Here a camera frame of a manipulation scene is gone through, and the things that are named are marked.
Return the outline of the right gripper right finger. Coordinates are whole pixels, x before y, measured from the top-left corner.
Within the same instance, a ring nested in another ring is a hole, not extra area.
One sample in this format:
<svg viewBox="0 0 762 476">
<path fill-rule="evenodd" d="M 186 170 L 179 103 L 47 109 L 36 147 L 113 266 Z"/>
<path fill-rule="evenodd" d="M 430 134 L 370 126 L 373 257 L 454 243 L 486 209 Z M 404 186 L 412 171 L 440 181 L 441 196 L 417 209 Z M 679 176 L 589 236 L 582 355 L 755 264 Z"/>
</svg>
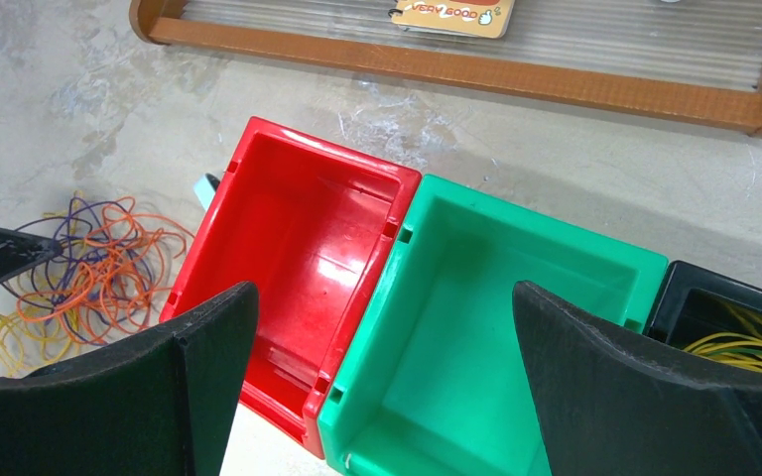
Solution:
<svg viewBox="0 0 762 476">
<path fill-rule="evenodd" d="M 530 281 L 512 309 L 555 475 L 762 475 L 762 374 L 675 349 Z"/>
</svg>

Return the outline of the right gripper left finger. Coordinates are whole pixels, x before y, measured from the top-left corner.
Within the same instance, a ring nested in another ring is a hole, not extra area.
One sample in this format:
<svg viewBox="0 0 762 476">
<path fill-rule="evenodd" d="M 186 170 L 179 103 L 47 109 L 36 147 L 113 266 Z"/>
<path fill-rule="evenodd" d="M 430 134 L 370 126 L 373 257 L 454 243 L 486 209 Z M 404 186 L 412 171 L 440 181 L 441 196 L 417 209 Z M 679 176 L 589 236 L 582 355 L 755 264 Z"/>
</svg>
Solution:
<svg viewBox="0 0 762 476">
<path fill-rule="evenodd" d="M 0 475 L 216 475 L 259 295 L 239 283 L 106 347 L 0 378 Z"/>
</svg>

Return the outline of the black plastic bin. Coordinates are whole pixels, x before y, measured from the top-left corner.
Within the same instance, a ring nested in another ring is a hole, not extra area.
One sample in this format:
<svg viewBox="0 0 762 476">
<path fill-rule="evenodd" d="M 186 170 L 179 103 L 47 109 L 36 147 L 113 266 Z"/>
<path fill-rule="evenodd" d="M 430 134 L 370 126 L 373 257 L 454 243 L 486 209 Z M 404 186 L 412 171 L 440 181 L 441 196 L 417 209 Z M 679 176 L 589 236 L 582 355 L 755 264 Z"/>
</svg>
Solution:
<svg viewBox="0 0 762 476">
<path fill-rule="evenodd" d="M 644 334 L 689 355 L 762 374 L 762 289 L 675 261 Z"/>
</svg>

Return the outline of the green plastic bin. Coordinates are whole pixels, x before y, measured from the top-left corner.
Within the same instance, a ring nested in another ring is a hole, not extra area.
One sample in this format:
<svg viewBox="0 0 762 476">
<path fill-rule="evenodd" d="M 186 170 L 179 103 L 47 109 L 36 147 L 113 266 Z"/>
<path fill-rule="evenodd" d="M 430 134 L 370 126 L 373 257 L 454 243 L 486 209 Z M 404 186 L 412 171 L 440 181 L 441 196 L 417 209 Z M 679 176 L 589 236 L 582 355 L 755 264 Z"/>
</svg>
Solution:
<svg viewBox="0 0 762 476">
<path fill-rule="evenodd" d="M 425 177 L 317 420 L 344 475 L 546 475 L 512 291 L 641 330 L 658 253 Z"/>
</svg>

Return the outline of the red plastic bin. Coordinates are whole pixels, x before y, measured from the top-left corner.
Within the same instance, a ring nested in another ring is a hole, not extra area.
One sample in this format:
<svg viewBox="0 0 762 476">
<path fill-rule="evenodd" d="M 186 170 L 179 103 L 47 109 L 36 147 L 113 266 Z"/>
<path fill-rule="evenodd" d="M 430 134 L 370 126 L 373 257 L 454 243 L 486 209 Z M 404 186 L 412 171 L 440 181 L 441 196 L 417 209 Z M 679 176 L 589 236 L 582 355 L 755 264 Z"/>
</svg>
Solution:
<svg viewBox="0 0 762 476">
<path fill-rule="evenodd" d="M 322 456 L 318 417 L 421 181 L 419 171 L 250 119 L 161 313 L 259 292 L 240 402 Z"/>
</svg>

